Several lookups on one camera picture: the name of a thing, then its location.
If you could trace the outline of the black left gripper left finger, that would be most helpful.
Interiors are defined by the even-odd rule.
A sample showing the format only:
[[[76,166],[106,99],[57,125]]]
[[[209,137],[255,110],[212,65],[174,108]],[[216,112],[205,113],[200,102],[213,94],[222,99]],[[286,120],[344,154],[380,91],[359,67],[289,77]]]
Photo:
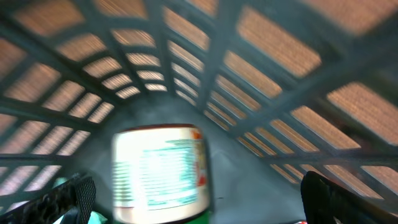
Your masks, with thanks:
[[[91,177],[76,175],[46,194],[1,215],[2,224],[87,224],[96,198]]]

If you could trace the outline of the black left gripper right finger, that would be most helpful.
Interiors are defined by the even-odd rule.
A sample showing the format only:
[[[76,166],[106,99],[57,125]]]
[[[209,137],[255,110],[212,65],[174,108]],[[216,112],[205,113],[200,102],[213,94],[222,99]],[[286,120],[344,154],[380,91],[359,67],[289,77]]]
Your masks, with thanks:
[[[326,177],[308,171],[300,184],[309,224],[395,224],[397,217],[369,203]]]

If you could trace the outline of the green lid white jar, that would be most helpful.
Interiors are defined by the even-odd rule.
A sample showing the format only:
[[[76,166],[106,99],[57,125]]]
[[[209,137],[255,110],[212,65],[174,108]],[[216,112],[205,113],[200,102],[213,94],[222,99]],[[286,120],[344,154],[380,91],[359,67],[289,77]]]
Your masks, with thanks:
[[[122,130],[112,143],[113,218],[118,223],[210,223],[206,146],[193,124]]]

